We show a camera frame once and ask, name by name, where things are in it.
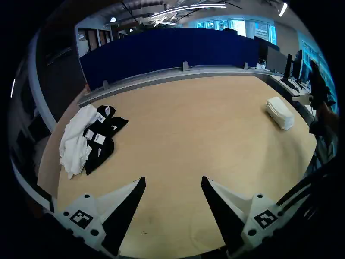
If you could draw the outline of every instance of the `screw hole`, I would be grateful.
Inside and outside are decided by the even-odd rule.
[[[254,236],[255,234],[256,234],[256,230],[253,228],[248,231],[249,236]]]
[[[97,236],[99,234],[98,230],[97,229],[91,229],[90,231],[91,235],[93,236]]]

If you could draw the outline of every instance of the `computer monitor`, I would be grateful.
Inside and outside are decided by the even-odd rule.
[[[224,32],[231,32],[231,33],[237,34],[237,31],[236,31],[236,30],[233,30],[233,29],[230,29],[230,28],[224,28],[223,31],[224,31]]]
[[[285,72],[287,59],[288,57],[280,53],[280,51],[267,47],[266,69],[283,74]]]
[[[259,45],[259,59],[266,61],[267,60],[267,48],[271,47],[277,51],[280,51],[280,48],[269,41],[263,40],[257,36],[254,36],[254,41]]]
[[[294,67],[292,70],[292,76],[295,79],[299,79],[301,75],[301,70],[302,70],[302,57],[303,57],[303,51],[299,50],[296,55],[295,55],[295,60],[294,60]]]

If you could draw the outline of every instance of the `window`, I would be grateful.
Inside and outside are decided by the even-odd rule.
[[[205,22],[206,29],[214,29],[214,21]]]
[[[231,20],[230,29],[236,30],[238,35],[245,36],[245,22],[240,20]]]
[[[255,36],[263,39],[263,40],[266,40],[266,41],[269,41],[269,38],[268,38],[268,28],[267,28],[267,24],[266,23],[263,23],[263,22],[256,22],[255,23]]]
[[[198,22],[197,28],[204,28],[204,22]]]
[[[276,28],[273,25],[270,25],[270,43],[277,45]]]
[[[228,20],[216,21],[216,30],[224,31],[225,28],[229,28]]]
[[[242,20],[211,20],[203,21],[195,24],[196,28],[215,29],[224,31],[225,28],[230,28],[237,31],[238,35],[252,38],[257,36],[263,40],[269,41],[277,45],[276,28],[267,22],[257,20],[242,19]]]

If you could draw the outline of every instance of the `ceiling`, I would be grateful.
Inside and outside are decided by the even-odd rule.
[[[152,14],[162,12],[164,10],[193,5],[197,3],[216,3],[219,1],[212,0],[135,0],[135,1],[123,1],[117,4],[111,5],[96,15],[100,15],[105,18],[106,23],[110,22],[112,17],[117,19],[117,24],[122,25],[129,22],[133,22],[133,17],[144,23],[144,25],[153,25],[154,22],[149,18]],[[190,13],[190,10],[180,11],[178,13],[171,13],[165,21],[176,22],[179,18]]]
[[[210,8],[179,11],[168,15],[166,22],[185,24],[195,19],[210,16],[222,15],[248,15],[265,17],[267,19],[282,23],[295,28],[296,30],[311,37],[308,29],[297,15],[288,8],[282,17],[279,17],[277,5],[282,0],[124,0],[117,1],[92,16],[101,16],[106,24],[110,24],[110,19],[115,17],[115,25],[124,25],[135,20],[145,26],[152,26],[154,21],[150,16],[154,13],[162,12],[173,7],[193,5],[198,3],[225,3],[227,8]]]

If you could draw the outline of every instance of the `black monitor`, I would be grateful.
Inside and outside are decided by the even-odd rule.
[[[236,30],[233,30],[233,29],[230,29],[230,28],[224,28],[223,31],[224,31],[224,32],[231,32],[231,33],[237,34],[237,31],[236,31]]]
[[[294,60],[294,67],[292,69],[292,76],[295,78],[295,79],[299,79],[300,75],[301,75],[301,69],[302,69],[302,54],[303,54],[303,51],[302,50],[299,50],[297,53],[296,53],[296,56],[295,56],[295,60]]]
[[[263,40],[257,36],[254,36],[254,40],[259,44],[259,59],[267,60],[267,48],[271,47],[277,51],[280,51],[280,48],[269,41]]]

